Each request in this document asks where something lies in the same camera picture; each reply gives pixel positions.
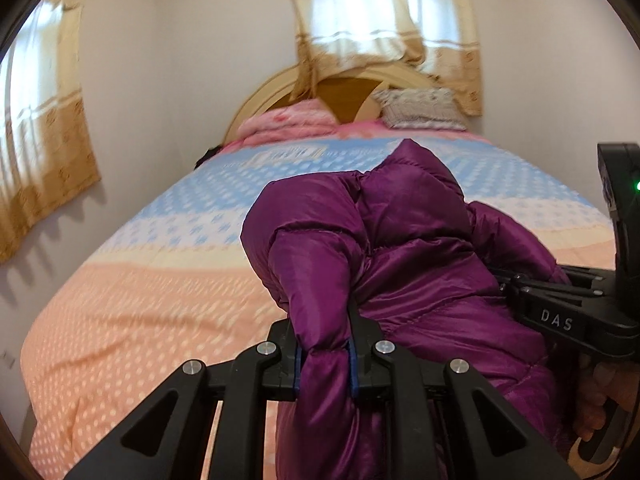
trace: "patterned blanket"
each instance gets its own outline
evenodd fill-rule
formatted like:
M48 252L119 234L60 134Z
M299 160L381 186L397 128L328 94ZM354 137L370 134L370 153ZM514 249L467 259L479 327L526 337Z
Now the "patterned blanket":
M608 219L557 180L469 135L403 136L436 153L467 200L516 218L561 263L612 267ZM22 349L38 421L31 460L44 479L61 479L182 362L232 359L283 317L239 244L244 216L268 182L367 171L399 142L396 132L372 135L354 125L341 138L219 155L119 229L40 314ZM270 480L274 415L270 406L264 462Z

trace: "wall switch plate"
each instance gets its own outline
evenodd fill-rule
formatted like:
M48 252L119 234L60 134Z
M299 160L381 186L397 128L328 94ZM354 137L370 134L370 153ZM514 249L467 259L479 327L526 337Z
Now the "wall switch plate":
M9 370L15 365L15 357L11 355L8 350L4 350L2 354L0 354L0 361L2 361Z

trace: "purple jacket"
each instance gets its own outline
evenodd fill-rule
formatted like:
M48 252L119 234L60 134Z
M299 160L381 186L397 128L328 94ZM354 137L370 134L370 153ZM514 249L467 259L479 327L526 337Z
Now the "purple jacket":
M567 278L516 221L466 204L429 150L404 140L364 174L271 182L241 240L308 352L300 397L278 411L280 480L382 478L382 416L349 394L350 294L386 338L423 359L466 359L550 442L566 440L568 381L548 366L545 339L513 320L486 266Z

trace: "beige curtain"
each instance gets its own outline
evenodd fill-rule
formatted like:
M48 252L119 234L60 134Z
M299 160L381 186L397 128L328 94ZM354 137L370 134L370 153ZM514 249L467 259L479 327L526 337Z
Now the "beige curtain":
M408 0L293 0L300 78L292 98L315 94L322 79L351 68L424 62Z
M82 0L42 0L0 64L0 262L100 180L79 81Z
M350 68L403 60L453 89L465 114L482 114L471 0L294 0L294 7L300 78L293 96Z

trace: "headboard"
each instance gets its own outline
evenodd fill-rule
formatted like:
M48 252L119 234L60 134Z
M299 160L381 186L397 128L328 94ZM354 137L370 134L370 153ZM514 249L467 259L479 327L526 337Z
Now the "headboard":
M238 126L247 118L272 108L281 108L299 100L290 100L298 79L298 66L277 73L265 82L242 105L226 131L224 144L235 140ZM361 120L376 105L369 98L374 90L387 88L433 88L438 86L428 76L404 63L390 63L349 70L318 83L318 95L341 123Z

